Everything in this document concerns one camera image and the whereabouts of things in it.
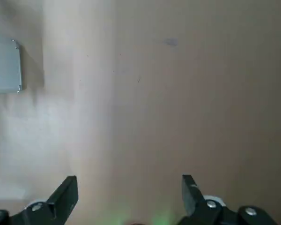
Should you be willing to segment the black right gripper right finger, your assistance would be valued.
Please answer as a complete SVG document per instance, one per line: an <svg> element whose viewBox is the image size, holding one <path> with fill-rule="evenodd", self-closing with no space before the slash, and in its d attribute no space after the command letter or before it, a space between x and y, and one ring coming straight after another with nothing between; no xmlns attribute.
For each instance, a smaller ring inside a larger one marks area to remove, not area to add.
<svg viewBox="0 0 281 225"><path fill-rule="evenodd" d="M203 195L191 175L182 176L182 198L187 213L179 225L276 225L263 209L248 205L230 210L220 198Z"/></svg>

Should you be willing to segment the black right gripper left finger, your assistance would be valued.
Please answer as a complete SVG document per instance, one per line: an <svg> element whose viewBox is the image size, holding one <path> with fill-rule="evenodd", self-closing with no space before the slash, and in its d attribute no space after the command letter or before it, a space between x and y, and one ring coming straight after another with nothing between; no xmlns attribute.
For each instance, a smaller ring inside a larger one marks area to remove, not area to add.
<svg viewBox="0 0 281 225"><path fill-rule="evenodd" d="M68 176L46 201L30 204L13 216L0 210L0 225L63 225L77 202L77 177Z"/></svg>

